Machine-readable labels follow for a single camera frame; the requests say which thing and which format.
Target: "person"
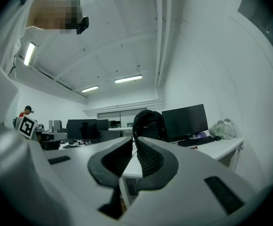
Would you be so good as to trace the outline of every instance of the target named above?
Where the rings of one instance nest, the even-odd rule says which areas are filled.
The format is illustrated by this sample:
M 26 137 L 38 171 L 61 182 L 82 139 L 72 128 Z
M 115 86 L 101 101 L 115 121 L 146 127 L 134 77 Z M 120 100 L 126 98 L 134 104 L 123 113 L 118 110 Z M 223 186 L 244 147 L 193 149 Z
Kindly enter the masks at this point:
M 29 115 L 32 112 L 32 108 L 27 105 L 23 112 L 19 114 L 19 117 L 23 117 L 24 115 Z
M 82 16 L 80 0 L 11 0 L 0 14 L 0 68 L 10 75 L 25 29 L 75 29 Z

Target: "black monitor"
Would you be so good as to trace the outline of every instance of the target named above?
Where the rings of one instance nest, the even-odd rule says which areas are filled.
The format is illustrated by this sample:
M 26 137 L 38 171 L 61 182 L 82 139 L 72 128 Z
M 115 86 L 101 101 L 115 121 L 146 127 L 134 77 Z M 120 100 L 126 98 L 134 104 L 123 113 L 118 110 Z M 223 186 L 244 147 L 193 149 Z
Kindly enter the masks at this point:
M 203 104 L 163 111 L 169 141 L 179 141 L 208 130 Z
M 110 128 L 120 128 L 121 121 L 110 121 Z
M 98 130 L 108 130 L 108 120 L 98 120 Z
M 68 120 L 67 138 L 68 139 L 88 139 L 95 140 L 98 138 L 98 120 Z

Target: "plastic bag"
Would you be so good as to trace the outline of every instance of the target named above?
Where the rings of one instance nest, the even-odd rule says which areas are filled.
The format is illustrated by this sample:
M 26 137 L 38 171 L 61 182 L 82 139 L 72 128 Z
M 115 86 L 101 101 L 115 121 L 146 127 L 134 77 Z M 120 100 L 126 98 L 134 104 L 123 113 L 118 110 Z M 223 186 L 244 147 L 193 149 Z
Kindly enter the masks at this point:
M 218 121 L 208 131 L 212 137 L 220 137 L 222 139 L 232 139 L 236 136 L 236 130 L 230 119 Z

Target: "white wall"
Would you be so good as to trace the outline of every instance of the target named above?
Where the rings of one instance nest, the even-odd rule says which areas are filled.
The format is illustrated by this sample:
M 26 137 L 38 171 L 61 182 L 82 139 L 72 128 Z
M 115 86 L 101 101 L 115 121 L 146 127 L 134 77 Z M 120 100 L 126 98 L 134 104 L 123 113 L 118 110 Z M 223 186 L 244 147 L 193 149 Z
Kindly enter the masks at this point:
M 122 127 L 127 127 L 127 123 L 133 123 L 134 122 L 134 118 L 136 117 L 136 115 L 145 110 L 144 109 L 139 109 L 139 110 L 131 110 L 131 111 L 122 111 L 121 112 L 121 124 Z
M 209 126 L 232 119 L 246 138 L 236 172 L 259 190 L 273 179 L 273 47 L 237 12 L 241 0 L 183 1 L 165 108 L 203 103 Z
M 26 85 L 17 83 L 19 89 L 19 100 L 17 114 L 30 105 L 34 113 L 30 114 L 34 120 L 44 125 L 45 130 L 49 129 L 49 120 L 61 120 L 62 127 L 66 128 L 69 119 L 89 119 L 83 110 L 86 105 L 52 96 Z
M 24 65 L 20 58 L 16 60 L 16 79 L 15 73 L 12 73 L 11 79 L 14 81 L 17 79 L 17 82 L 21 84 L 62 99 L 87 104 L 87 98 L 68 90 L 37 69 Z
M 88 104 L 84 111 L 88 116 L 142 108 L 152 111 L 164 110 L 163 91 L 156 90 L 154 84 L 127 87 L 123 83 L 115 90 L 95 92 L 96 90 L 93 90 L 87 94 Z
M 17 108 L 18 108 L 18 101 L 19 101 L 19 92 L 16 94 L 16 96 L 14 97 L 14 99 L 12 100 L 8 111 L 6 113 L 6 117 L 4 119 L 4 125 L 10 129 L 14 128 L 13 125 L 13 119 L 16 118 L 17 115 Z
M 120 121 L 119 112 L 98 114 L 98 120 Z

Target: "window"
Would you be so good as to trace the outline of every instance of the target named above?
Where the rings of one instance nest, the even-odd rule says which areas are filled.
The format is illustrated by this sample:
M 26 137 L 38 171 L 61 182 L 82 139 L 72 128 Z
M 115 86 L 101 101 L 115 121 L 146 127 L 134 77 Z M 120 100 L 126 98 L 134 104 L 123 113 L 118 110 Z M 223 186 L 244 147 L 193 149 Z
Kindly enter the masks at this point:
M 147 108 L 128 110 L 128 111 L 118 111 L 118 112 L 108 112 L 98 114 L 99 120 L 109 120 L 109 121 L 120 121 L 121 127 L 128 127 L 129 123 L 133 123 L 135 116 Z

